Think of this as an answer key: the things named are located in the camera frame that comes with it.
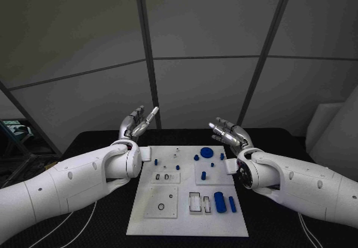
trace black tablecloth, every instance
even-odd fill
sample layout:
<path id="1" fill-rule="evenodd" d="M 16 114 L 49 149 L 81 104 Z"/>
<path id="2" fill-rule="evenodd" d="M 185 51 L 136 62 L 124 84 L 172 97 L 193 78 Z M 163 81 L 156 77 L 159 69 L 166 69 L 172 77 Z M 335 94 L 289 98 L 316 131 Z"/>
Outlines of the black tablecloth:
<path id="1" fill-rule="evenodd" d="M 279 128 L 247 129 L 254 145 L 263 151 L 313 162 L 297 140 Z M 211 139 L 211 129 L 147 130 L 138 139 L 140 146 L 150 145 L 222 145 Z M 108 146 L 118 131 L 84 132 L 75 138 L 62 159 Z M 225 153 L 234 158 L 227 145 Z M 267 197 L 247 190 L 234 176 L 237 195 L 244 215 L 248 238 L 126 236 L 138 178 L 118 188 L 97 202 L 91 222 L 81 236 L 68 247 L 313 247 L 305 235 L 297 213 Z M 61 247 L 79 233 L 94 204 L 76 211 L 58 230 L 36 247 Z M 66 215 L 53 217 L 20 232 L 4 243 L 4 247 L 29 247 L 58 226 Z M 323 247 L 358 247 L 352 227 L 303 217 L 307 228 Z"/>

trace table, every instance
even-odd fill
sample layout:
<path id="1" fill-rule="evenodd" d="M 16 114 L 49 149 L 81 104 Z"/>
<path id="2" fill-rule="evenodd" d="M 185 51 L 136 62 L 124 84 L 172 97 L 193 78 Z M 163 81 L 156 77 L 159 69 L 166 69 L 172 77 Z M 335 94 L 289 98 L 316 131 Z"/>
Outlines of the table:
<path id="1" fill-rule="evenodd" d="M 245 129 L 253 143 L 263 151 L 313 162 L 296 138 L 284 129 Z M 211 139 L 211 129 L 147 130 L 138 139 L 149 145 L 221 145 Z M 108 146 L 118 131 L 84 132 L 75 138 L 62 160 Z M 234 158 L 224 145 L 227 157 Z M 305 235 L 294 211 L 267 197 L 247 190 L 234 176 L 237 194 L 244 214 L 248 238 L 126 236 L 138 178 L 97 202 L 91 222 L 78 239 L 68 247 L 313 247 Z M 36 247 L 61 247 L 79 233 L 91 215 L 94 204 L 76 211 L 63 225 Z M 29 247 L 58 226 L 66 215 L 53 217 L 17 234 L 3 247 Z M 358 230 L 352 227 L 315 220 L 303 216 L 307 228 L 323 247 L 352 247 Z"/>

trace circular hole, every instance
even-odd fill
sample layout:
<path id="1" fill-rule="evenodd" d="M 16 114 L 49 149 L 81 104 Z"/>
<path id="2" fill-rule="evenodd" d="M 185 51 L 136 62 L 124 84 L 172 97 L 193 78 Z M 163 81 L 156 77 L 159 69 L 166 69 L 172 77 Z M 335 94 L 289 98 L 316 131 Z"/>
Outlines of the circular hole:
<path id="1" fill-rule="evenodd" d="M 160 203 L 160 204 L 159 204 L 159 210 L 163 210 L 163 209 L 164 209 L 164 204 Z"/>

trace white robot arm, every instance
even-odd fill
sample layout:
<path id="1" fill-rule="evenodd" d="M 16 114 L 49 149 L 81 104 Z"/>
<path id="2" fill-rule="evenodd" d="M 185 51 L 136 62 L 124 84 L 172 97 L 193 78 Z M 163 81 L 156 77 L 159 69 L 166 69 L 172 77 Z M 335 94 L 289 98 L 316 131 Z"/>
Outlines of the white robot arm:
<path id="1" fill-rule="evenodd" d="M 131 138 L 146 131 L 159 108 L 140 123 L 143 110 L 140 106 L 123 120 L 120 139 L 108 147 L 63 160 L 0 190 L 0 244 L 42 220 L 87 207 L 137 177 L 151 149 L 138 147 Z"/>
<path id="2" fill-rule="evenodd" d="M 303 215 L 358 228 L 358 183 L 317 164 L 254 148 L 244 129 L 221 118 L 209 123 L 212 138 L 231 145 L 237 159 L 225 160 L 247 189 Z"/>

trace white cable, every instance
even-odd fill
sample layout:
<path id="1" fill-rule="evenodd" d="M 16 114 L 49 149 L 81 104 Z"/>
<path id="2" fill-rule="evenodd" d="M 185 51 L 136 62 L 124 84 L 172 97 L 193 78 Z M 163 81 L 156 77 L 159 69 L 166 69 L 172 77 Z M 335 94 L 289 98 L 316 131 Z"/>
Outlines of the white cable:
<path id="1" fill-rule="evenodd" d="M 310 242 L 312 242 L 312 245 L 315 246 L 315 248 L 317 248 L 317 246 L 315 245 L 315 243 L 313 243 L 313 241 L 312 241 L 312 239 L 310 239 L 310 237 L 309 237 L 309 235 L 307 235 L 306 228 L 305 228 L 303 223 L 302 223 L 302 219 L 300 219 L 300 225 L 302 225 L 303 231 L 305 231 L 305 233 L 306 233 L 306 236 L 307 236 L 307 238 L 309 238 L 309 240 L 310 240 Z"/>
<path id="2" fill-rule="evenodd" d="M 68 220 L 69 216 L 65 218 L 65 220 L 61 222 L 61 224 L 56 226 L 56 228 L 43 236 L 43 238 L 36 242 L 33 243 L 33 245 L 29 247 L 32 248 L 45 238 L 46 236 L 61 227 L 61 225 L 65 223 L 65 221 Z"/>
<path id="3" fill-rule="evenodd" d="M 94 206 L 94 209 L 92 209 L 92 213 L 91 213 L 89 219 L 88 219 L 88 221 L 87 221 L 87 224 L 85 224 L 85 226 L 84 226 L 84 228 L 82 228 L 79 234 L 78 234 L 76 237 L 71 240 L 71 242 L 69 242 L 68 244 L 65 244 L 61 248 L 65 248 L 65 247 L 76 240 L 78 236 L 79 236 L 81 233 L 84 232 L 84 229 L 85 229 L 85 227 L 87 227 L 87 225 L 88 225 L 88 223 L 89 223 L 89 220 L 91 220 L 92 215 L 94 215 L 94 212 L 95 212 L 95 206 Z"/>
<path id="4" fill-rule="evenodd" d="M 312 232 L 310 232 L 310 231 L 309 231 L 309 229 L 307 229 L 307 226 L 306 226 L 306 223 L 305 223 L 305 220 L 303 220 L 303 216 L 302 216 L 302 214 L 300 214 L 300 219 L 302 219 L 302 222 L 303 222 L 303 225 L 305 225 L 305 228 L 306 228 L 306 230 L 307 230 L 309 234 L 310 234 L 310 235 L 312 235 L 312 237 L 315 238 L 315 240 L 316 240 L 316 242 L 317 242 L 317 244 L 319 244 L 320 248 L 323 248 L 323 247 L 322 247 L 322 244 L 320 244 L 320 242 L 319 242 L 319 240 L 316 239 L 315 235 L 312 234 Z"/>

